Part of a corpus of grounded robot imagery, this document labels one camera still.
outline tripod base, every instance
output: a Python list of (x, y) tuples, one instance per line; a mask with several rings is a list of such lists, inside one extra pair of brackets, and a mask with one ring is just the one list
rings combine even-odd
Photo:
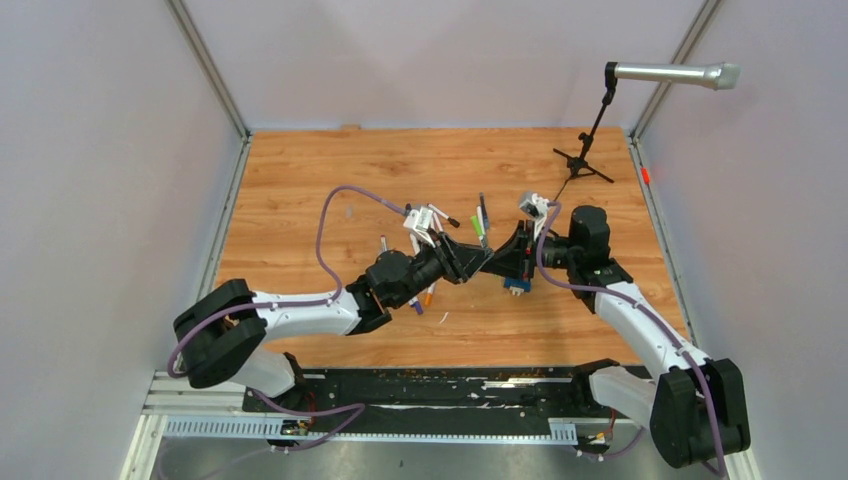
[[(565, 166), (567, 166), (568, 169), (571, 171), (571, 175), (569, 175), (569, 177), (568, 177), (569, 180), (573, 179), (573, 178), (590, 177), (592, 175), (597, 175), (597, 176), (603, 178), (604, 180), (606, 180), (609, 183), (615, 183), (615, 180), (613, 180), (612, 178), (603, 174), (599, 170), (592, 168), (589, 165), (589, 162), (587, 162), (585, 159), (582, 159), (580, 157), (571, 156), (571, 155), (563, 152), (562, 150), (560, 150), (558, 148), (554, 149), (554, 153), (556, 153), (558, 155), (562, 155), (563, 157), (565, 157), (565, 160), (566, 160)], [(589, 173), (580, 173), (580, 170), (584, 170), (584, 169), (588, 170)]]

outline blue object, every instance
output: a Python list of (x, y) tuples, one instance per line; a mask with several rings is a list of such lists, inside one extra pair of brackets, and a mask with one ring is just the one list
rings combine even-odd
[(516, 280), (515, 278), (506, 278), (504, 277), (504, 288), (516, 287), (524, 290), (524, 293), (527, 293), (531, 290), (530, 282), (525, 282), (523, 280)]

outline gray floor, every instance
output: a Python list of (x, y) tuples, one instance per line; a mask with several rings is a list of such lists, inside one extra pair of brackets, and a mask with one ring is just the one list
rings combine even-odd
[[(635, 429), (616, 428), (613, 450), (629, 442)], [(167, 439), (161, 473), (169, 480), (195, 480), (264, 441), (213, 438)], [(227, 479), (308, 480), (499, 480), (499, 479), (713, 479), (702, 466), (674, 470), (645, 436), (627, 456), (602, 463), (575, 458), (562, 447), (329, 442), (291, 453), (263, 453), (214, 477)]]

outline white wall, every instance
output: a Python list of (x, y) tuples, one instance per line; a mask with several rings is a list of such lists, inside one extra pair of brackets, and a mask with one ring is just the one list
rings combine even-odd
[(844, 478), (848, 4), (727, 0), (645, 140), (695, 335), (743, 371), (763, 478)]
[(0, 4), (0, 471), (118, 475), (239, 142), (163, 1)]
[[(669, 61), (701, 0), (187, 0), (258, 129), (591, 125), (607, 61)], [(654, 86), (622, 83), (632, 127)]]

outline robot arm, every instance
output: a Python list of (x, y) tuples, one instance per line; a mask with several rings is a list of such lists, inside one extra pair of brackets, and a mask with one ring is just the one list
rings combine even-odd
[[(428, 213), (432, 214), (420, 207), (408, 218), (423, 218)], [(421, 233), (417, 226), (408, 228)], [(391, 320), (390, 308), (403, 307), (438, 279), (467, 282), (492, 256), (491, 249), (457, 243), (444, 232), (425, 234), (427, 241), (414, 257), (396, 250), (383, 252), (338, 295), (335, 291), (307, 295), (252, 292), (243, 279), (222, 284), (174, 321), (174, 332), (182, 340), (211, 316), (238, 310), (197, 330), (183, 348), (189, 384), (208, 388), (229, 380), (269, 397), (282, 395), (302, 379), (300, 367), (294, 356), (268, 352), (260, 347), (262, 343), (314, 333), (374, 331)]]
[[(613, 408), (649, 429), (657, 450), (671, 466), (714, 458), (704, 392), (692, 365), (683, 357), (686, 352), (707, 380), (724, 451), (747, 449), (750, 433), (741, 372), (730, 360), (714, 361), (695, 348), (650, 306), (633, 278), (610, 257), (606, 212), (579, 206), (571, 214), (567, 236), (548, 231), (542, 242), (550, 213), (548, 200), (528, 192), (521, 197), (519, 208), (531, 220), (518, 223), (515, 233), (482, 271), (504, 277), (505, 286), (520, 294), (530, 291), (539, 260), (545, 268), (565, 269), (572, 285), (605, 289), (573, 292), (627, 341), (652, 379), (649, 383), (637, 378), (612, 360), (581, 365), (575, 368), (575, 403)], [(658, 322), (613, 292), (634, 300)]]

